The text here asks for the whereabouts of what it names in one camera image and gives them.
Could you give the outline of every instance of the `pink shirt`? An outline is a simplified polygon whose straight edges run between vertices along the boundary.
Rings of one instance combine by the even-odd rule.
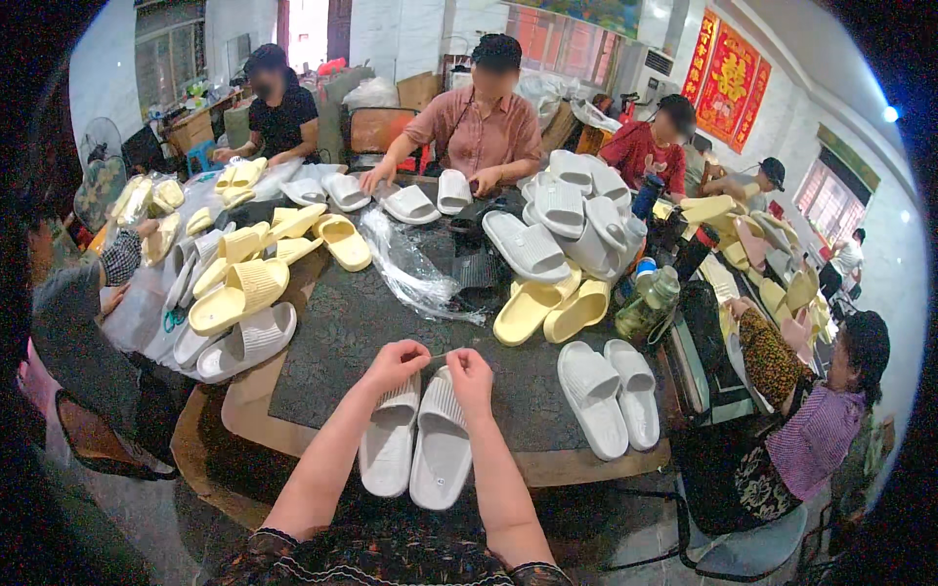
[[[483,120],[478,103],[470,103],[472,95],[472,86],[440,94],[403,133],[418,144],[436,141],[438,154],[446,149],[448,139],[449,148],[440,162],[447,169],[461,171],[466,178],[516,160],[540,161],[540,128],[530,102],[517,94],[505,96]],[[465,114],[456,126],[463,110]]]

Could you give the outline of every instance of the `purple striped shirt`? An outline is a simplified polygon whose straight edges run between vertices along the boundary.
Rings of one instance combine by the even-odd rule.
[[[801,408],[765,447],[782,481],[806,501],[824,485],[847,456],[860,430],[864,396],[816,387]]]

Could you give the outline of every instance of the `red shirt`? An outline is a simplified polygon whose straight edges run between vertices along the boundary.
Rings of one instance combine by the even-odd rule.
[[[626,122],[613,134],[606,146],[599,149],[599,155],[621,174],[622,179],[631,188],[642,186],[644,176],[644,158],[651,153],[656,163],[668,163],[658,175],[664,180],[665,190],[684,195],[684,149],[680,144],[671,144],[661,148],[655,144],[648,122]]]

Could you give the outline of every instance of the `window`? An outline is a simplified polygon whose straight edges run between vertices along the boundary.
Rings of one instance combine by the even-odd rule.
[[[204,76],[205,2],[138,2],[137,93],[141,110],[166,110]]]
[[[854,233],[866,213],[863,203],[820,160],[814,161],[795,205],[830,243]]]
[[[522,45],[522,67],[579,78],[602,88],[619,37],[560,14],[512,5],[506,32]]]

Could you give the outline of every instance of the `clear plastic wrap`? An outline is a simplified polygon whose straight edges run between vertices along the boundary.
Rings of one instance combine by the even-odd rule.
[[[362,236],[371,250],[371,261],[401,303],[428,320],[460,320],[484,325],[480,311],[451,311],[449,300],[459,289],[456,279],[441,273],[416,247],[416,241],[373,207],[361,217]]]

